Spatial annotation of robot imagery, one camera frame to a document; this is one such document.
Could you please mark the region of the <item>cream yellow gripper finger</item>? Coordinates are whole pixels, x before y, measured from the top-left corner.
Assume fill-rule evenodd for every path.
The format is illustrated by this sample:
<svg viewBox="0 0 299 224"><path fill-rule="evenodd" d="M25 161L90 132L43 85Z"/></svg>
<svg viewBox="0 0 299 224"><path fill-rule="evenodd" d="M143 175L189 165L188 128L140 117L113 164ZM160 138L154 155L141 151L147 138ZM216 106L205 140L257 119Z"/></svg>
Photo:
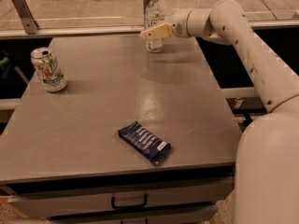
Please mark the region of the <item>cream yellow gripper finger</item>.
<svg viewBox="0 0 299 224"><path fill-rule="evenodd" d="M140 37L144 40L162 39L169 37L171 34L171 24L168 22L160 22L142 31Z"/></svg>

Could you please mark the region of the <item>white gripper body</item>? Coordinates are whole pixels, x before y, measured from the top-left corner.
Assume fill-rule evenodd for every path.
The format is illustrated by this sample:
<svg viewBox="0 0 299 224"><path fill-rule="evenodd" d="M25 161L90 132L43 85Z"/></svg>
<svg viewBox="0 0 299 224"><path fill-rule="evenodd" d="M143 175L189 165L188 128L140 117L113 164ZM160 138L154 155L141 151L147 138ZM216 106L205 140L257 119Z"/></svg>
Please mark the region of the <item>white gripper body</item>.
<svg viewBox="0 0 299 224"><path fill-rule="evenodd" d="M191 13L190 8L176 8L171 17L170 24L172 27L172 33L176 37L188 38L188 18Z"/></svg>

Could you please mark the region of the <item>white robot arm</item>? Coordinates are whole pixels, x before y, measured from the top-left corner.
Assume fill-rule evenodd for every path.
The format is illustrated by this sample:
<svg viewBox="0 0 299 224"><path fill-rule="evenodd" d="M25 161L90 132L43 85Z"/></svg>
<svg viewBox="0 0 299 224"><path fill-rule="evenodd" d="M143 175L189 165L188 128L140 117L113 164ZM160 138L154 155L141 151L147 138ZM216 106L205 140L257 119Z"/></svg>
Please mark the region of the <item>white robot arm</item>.
<svg viewBox="0 0 299 224"><path fill-rule="evenodd" d="M234 224L299 224L299 76L252 30L235 0L179 9L140 33L146 40L170 35L233 46L267 110L238 144Z"/></svg>

